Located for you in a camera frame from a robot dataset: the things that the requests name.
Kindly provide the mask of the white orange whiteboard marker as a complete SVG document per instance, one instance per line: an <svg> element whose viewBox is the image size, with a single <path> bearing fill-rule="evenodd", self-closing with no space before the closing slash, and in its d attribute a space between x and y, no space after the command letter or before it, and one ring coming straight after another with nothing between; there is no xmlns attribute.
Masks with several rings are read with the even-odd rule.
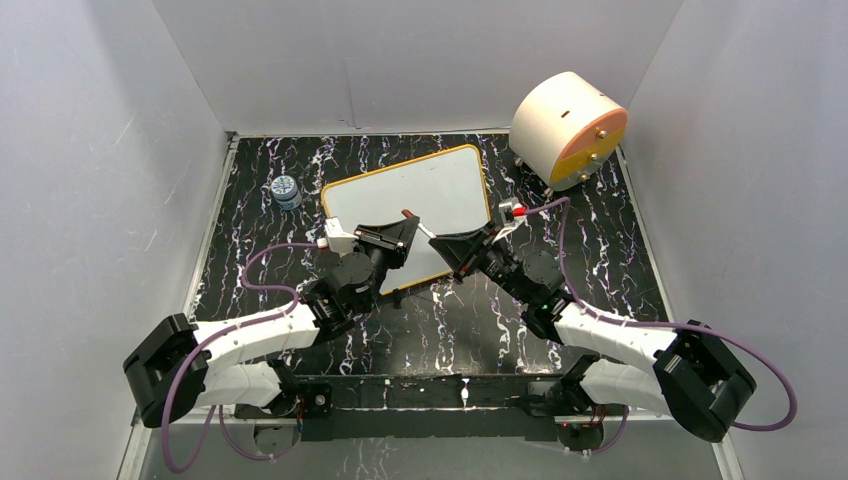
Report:
<svg viewBox="0 0 848 480"><path fill-rule="evenodd" d="M421 231L428 239L433 239L436 237L436 235L424 223L421 222L420 218L417 215L413 214L410 210L403 209L401 213L404 217L412 218L413 220L415 220L417 222L417 229Z"/></svg>

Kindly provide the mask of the yellow framed whiteboard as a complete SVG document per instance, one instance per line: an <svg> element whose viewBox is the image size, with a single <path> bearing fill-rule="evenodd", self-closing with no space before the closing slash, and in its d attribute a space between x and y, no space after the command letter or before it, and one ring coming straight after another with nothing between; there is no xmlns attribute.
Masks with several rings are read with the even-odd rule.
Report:
<svg viewBox="0 0 848 480"><path fill-rule="evenodd" d="M347 232L399 221L404 209L439 235L475 230L491 218L482 156L470 144L333 182L321 202Z"/></svg>

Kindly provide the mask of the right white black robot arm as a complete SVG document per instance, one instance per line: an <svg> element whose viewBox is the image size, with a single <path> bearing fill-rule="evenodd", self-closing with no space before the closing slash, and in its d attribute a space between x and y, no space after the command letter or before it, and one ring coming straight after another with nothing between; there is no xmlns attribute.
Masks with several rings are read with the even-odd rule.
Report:
<svg viewBox="0 0 848 480"><path fill-rule="evenodd" d="M605 404L642 408L717 443L756 390L751 374L706 326L604 321L566 291L554 255L536 250L516 257L492 222L428 243L456 279L482 273L524 305L521 319L534 335L587 350L554 389L577 414Z"/></svg>

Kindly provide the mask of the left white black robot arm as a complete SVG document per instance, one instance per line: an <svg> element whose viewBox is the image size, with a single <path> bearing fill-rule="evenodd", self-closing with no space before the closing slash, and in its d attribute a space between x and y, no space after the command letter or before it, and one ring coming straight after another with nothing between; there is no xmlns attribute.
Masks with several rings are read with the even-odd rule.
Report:
<svg viewBox="0 0 848 480"><path fill-rule="evenodd" d="M339 254L339 263L288 304L223 321L191 322L183 313L163 319L123 362L143 425L161 428L204 406L293 412L294 381L262 357L334 340L374 310L387 273L406 263L418 226L407 213L347 233L332 217L317 245Z"/></svg>

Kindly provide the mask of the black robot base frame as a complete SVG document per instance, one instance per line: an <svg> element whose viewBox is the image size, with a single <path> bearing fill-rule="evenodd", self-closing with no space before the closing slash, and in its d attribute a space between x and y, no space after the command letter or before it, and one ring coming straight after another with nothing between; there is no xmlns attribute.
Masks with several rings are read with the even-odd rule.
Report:
<svg viewBox="0 0 848 480"><path fill-rule="evenodd" d="M301 375L279 407L237 405L239 420L302 423L307 442L360 438L512 437L576 450L603 437L599 413L551 393L557 374Z"/></svg>

